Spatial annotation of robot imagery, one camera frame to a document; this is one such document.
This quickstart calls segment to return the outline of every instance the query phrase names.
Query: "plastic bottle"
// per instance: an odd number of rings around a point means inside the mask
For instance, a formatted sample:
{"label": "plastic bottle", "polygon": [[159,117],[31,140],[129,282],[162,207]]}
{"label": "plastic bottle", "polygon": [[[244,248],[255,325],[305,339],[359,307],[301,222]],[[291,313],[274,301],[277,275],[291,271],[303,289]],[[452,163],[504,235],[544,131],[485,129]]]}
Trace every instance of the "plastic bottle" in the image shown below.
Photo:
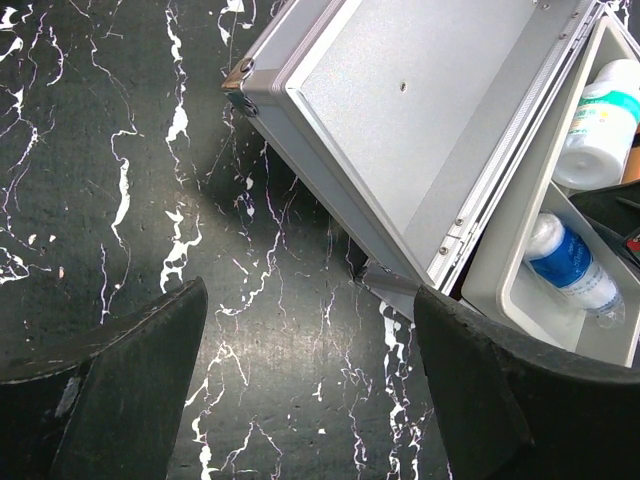
{"label": "plastic bottle", "polygon": [[604,328],[624,323],[622,295],[584,240],[553,213],[539,213],[524,260]]}
{"label": "plastic bottle", "polygon": [[557,183],[595,190],[620,182],[640,122],[640,63],[605,65],[580,98],[558,164]]}

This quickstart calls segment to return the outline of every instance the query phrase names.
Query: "metal corner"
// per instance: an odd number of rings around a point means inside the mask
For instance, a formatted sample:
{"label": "metal corner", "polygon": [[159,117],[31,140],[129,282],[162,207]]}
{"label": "metal corner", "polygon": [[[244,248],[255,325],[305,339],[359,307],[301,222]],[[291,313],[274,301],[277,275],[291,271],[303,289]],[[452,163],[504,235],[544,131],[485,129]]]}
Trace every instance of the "metal corner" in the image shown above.
{"label": "metal corner", "polygon": [[222,84],[222,91],[231,104],[247,117],[258,115],[258,107],[244,93],[244,83],[251,76],[254,68],[255,62],[252,58],[243,58]]}

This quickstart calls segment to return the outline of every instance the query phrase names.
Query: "silver case lid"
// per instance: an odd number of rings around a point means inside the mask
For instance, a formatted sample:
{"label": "silver case lid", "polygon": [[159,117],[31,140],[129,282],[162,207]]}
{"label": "silver case lid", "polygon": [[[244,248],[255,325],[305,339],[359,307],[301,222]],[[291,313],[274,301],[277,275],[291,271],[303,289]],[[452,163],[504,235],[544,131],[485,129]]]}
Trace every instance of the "silver case lid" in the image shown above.
{"label": "silver case lid", "polygon": [[367,254],[448,293],[603,9],[290,0],[225,85]]}

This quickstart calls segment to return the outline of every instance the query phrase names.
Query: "white plastic tray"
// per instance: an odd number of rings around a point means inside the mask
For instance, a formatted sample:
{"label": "white plastic tray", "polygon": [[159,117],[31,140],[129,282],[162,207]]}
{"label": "white plastic tray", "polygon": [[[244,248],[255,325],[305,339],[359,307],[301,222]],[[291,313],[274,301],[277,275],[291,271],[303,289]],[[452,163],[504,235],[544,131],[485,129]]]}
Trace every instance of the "white plastic tray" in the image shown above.
{"label": "white plastic tray", "polygon": [[[467,301],[488,317],[539,340],[591,358],[630,366],[640,326],[640,283],[551,183],[582,90],[606,63],[620,58],[636,59],[636,56],[615,23],[604,17],[489,222],[462,292]],[[585,322],[580,311],[558,306],[555,293],[522,266],[526,241],[541,208],[553,211],[580,234],[616,280],[627,312],[623,327],[604,330]]]}

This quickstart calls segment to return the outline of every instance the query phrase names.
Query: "screw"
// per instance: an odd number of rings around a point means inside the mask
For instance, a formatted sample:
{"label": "screw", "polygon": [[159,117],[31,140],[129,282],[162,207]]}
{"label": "screw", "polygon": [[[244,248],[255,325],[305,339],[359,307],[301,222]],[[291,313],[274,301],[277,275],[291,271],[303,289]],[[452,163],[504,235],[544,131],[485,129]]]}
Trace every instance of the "screw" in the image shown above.
{"label": "screw", "polygon": [[247,117],[255,117],[256,115],[258,115],[258,109],[252,103],[245,103],[244,114]]}
{"label": "screw", "polygon": [[242,73],[250,72],[253,69],[253,58],[245,58],[240,65]]}

